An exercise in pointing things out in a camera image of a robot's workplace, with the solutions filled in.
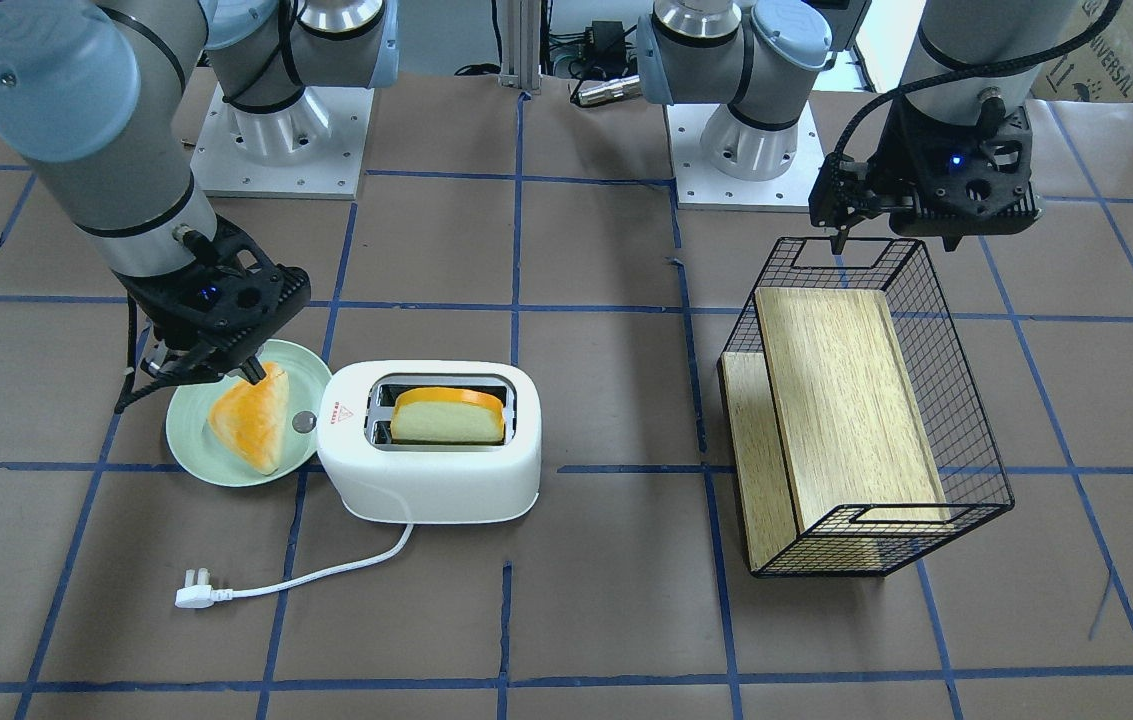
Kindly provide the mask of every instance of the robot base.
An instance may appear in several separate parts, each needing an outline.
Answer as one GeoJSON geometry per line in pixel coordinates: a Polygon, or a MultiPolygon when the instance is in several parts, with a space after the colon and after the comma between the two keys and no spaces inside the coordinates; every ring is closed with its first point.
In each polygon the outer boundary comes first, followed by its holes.
{"type": "Polygon", "coordinates": [[[256,163],[236,146],[224,92],[215,86],[191,154],[191,172],[206,195],[357,200],[374,91],[310,87],[309,92],[315,92],[329,110],[332,136],[322,142],[322,152],[305,163],[270,167],[256,163]]]}
{"type": "Polygon", "coordinates": [[[798,151],[793,164],[772,181],[750,183],[732,178],[709,163],[699,136],[717,107],[667,105],[668,147],[678,178],[678,205],[688,210],[761,210],[804,213],[810,188],[823,164],[823,144],[813,128],[810,107],[798,120],[798,151]]]}

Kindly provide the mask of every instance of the table surface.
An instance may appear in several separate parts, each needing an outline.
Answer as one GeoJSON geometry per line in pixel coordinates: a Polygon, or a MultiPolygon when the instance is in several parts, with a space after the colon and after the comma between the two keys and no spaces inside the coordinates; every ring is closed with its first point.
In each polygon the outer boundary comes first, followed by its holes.
{"type": "MultiPolygon", "coordinates": [[[[398,528],[315,463],[190,477],[169,391],[116,420],[122,287],[0,142],[0,719],[1133,717],[1133,105],[1032,102],[1041,222],[931,246],[1017,507],[886,579],[758,581],[716,359],[776,238],[816,232],[679,210],[662,110],[568,90],[402,77],[356,204],[214,201],[313,276],[279,337],[332,369],[514,363],[544,447],[520,520],[201,612],[186,568],[258,587],[398,528]]],[[[866,100],[813,96],[823,137],[866,100]]]]}

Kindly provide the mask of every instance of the black metal basket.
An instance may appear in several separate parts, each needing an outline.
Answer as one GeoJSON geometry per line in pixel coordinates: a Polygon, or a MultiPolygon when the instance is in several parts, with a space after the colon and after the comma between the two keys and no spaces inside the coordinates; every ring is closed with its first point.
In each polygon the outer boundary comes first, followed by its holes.
{"type": "MultiPolygon", "coordinates": [[[[915,240],[859,243],[858,251],[883,245],[880,255],[861,266],[842,264],[841,260],[807,260],[816,255],[809,249],[826,243],[828,238],[780,238],[753,291],[793,287],[885,293],[940,474],[946,503],[938,507],[947,511],[947,520],[932,524],[876,519],[876,515],[891,515],[889,510],[878,509],[922,507],[919,505],[840,505],[809,528],[799,528],[793,543],[753,570],[759,578],[885,575],[963,536],[1015,503],[926,245],[915,240]]],[[[763,351],[751,293],[725,351],[763,351]]]]}

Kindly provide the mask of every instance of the plate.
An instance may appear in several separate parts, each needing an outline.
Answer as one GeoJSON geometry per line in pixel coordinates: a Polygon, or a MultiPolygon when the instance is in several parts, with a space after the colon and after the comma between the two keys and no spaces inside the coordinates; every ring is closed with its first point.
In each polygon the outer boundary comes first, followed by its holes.
{"type": "Polygon", "coordinates": [[[223,447],[211,432],[206,421],[210,406],[228,392],[228,388],[240,382],[240,378],[227,375],[218,383],[177,388],[167,407],[165,437],[170,454],[195,478],[223,488],[258,486],[292,473],[316,452],[318,434],[296,432],[291,427],[291,418],[301,410],[318,410],[322,393],[330,382],[330,369],[309,348],[284,340],[264,342],[258,356],[259,363],[273,361],[281,365],[291,379],[281,466],[273,474],[261,475],[246,460],[223,447]]]}

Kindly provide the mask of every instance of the white cord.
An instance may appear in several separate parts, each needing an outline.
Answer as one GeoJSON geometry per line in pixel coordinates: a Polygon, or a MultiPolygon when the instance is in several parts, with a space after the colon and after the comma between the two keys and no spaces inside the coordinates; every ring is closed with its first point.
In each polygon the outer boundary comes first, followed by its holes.
{"type": "Polygon", "coordinates": [[[391,547],[387,551],[380,552],[380,554],[366,557],[365,560],[356,560],[343,565],[337,565],[334,568],[309,573],[304,575],[301,578],[269,585],[264,588],[249,588],[249,591],[213,588],[210,586],[208,569],[201,568],[198,570],[188,570],[184,575],[184,586],[174,593],[174,605],[185,607],[185,609],[201,610],[203,607],[211,607],[216,602],[228,602],[229,600],[237,600],[238,598],[257,598],[261,596],[261,594],[282,592],[288,588],[296,587],[296,585],[303,585],[304,583],[312,583],[313,581],[327,578],[330,575],[338,575],[339,573],[347,573],[348,570],[369,568],[369,566],[378,565],[380,562],[392,559],[393,556],[401,552],[402,548],[406,547],[406,541],[410,539],[411,530],[415,530],[414,524],[406,525],[406,527],[402,528],[402,536],[397,541],[397,544],[391,547]]]}

